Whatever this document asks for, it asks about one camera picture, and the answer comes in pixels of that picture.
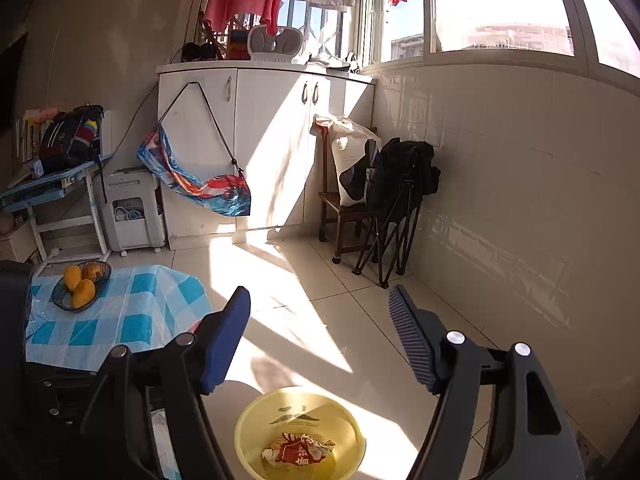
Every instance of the yellow bowl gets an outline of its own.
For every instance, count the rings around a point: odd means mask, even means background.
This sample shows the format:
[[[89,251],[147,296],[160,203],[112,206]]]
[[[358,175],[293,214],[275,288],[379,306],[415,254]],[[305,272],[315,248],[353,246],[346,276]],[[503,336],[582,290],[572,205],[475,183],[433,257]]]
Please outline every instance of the yellow bowl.
[[[334,452],[317,465],[274,468],[262,452],[283,433],[333,440]],[[236,423],[234,444],[240,463],[256,480],[346,480],[360,467],[366,449],[358,423],[344,406],[297,386],[249,404]]]

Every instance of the white bin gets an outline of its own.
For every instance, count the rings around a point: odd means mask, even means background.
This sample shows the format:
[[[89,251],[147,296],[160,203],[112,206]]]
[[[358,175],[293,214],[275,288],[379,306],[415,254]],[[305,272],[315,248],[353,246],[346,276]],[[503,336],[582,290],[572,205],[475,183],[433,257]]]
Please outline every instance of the white bin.
[[[164,214],[159,212],[156,200],[156,190],[159,189],[156,176],[146,168],[129,168],[106,176],[104,184],[108,202],[104,203],[100,185],[96,195],[101,202],[102,222],[111,249],[122,251],[125,256],[127,249],[163,247],[166,231]],[[142,204],[144,218],[117,221],[117,203],[136,199]]]

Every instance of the blue checkered tablecloth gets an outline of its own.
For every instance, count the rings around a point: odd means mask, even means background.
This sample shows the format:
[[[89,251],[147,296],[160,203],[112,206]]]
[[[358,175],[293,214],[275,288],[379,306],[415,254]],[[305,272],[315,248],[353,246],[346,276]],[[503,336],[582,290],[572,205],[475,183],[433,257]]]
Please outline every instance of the blue checkered tablecloth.
[[[98,370],[109,350],[160,348],[212,312],[197,278],[163,266],[116,269],[100,298],[83,312],[51,301],[60,276],[34,278],[27,361]]]

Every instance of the white cabinet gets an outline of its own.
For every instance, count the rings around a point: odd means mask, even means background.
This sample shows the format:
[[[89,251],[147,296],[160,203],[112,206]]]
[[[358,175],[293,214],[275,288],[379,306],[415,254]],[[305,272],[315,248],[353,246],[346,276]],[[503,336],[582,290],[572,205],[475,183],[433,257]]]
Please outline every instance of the white cabinet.
[[[236,159],[251,190],[251,216],[238,229],[301,224],[306,182],[311,74],[241,70]]]
[[[228,218],[162,186],[172,248],[209,243],[211,235],[319,221],[322,151],[315,114],[347,115],[369,126],[374,86],[362,76],[277,63],[200,62],[160,69],[158,116],[184,85],[199,81],[252,194],[251,215]],[[190,85],[162,122],[178,163],[207,180],[233,173],[200,90]],[[329,188],[337,189],[330,151]],[[191,237],[176,243],[177,238]]]
[[[198,81],[218,126],[234,151],[234,117],[238,69],[191,70],[163,74],[158,95],[158,117],[167,110],[185,84]],[[228,153],[197,85],[189,85],[162,121],[172,151],[182,168],[201,180],[233,173]],[[213,213],[162,184],[162,202],[169,243],[178,237],[228,233],[236,219]]]

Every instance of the table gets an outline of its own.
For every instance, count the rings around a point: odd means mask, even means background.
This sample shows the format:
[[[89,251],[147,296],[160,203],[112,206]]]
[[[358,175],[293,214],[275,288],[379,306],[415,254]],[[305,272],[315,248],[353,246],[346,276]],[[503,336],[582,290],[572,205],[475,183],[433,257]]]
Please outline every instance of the table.
[[[100,298],[77,313],[51,301],[59,279],[42,276],[31,284],[27,361],[98,370],[117,344],[133,352],[160,348],[212,312],[197,278],[164,266],[115,269]]]
[[[100,219],[98,218],[98,208],[95,205],[94,184],[92,182],[92,173],[97,169],[98,165],[93,161],[85,162],[70,170],[57,171],[48,174],[36,180],[31,180],[12,187],[5,192],[0,193],[2,208],[5,211],[13,212],[20,209],[26,209],[29,213],[29,222],[33,230],[33,237],[36,240],[38,254],[42,263],[36,268],[34,276],[39,276],[42,269],[48,264],[60,262],[74,262],[78,260],[101,260],[105,262],[111,254],[111,250],[107,248],[107,244],[102,234]],[[60,200],[73,190],[86,185],[87,194],[89,196],[89,209],[91,214],[78,216],[75,218],[66,218],[57,222],[48,222],[46,224],[37,224],[36,217],[33,213],[33,206],[46,202]],[[99,253],[65,253],[60,254],[58,248],[54,248],[49,254],[44,248],[40,233],[45,231],[54,231],[77,225],[93,224],[95,234],[100,244]]]

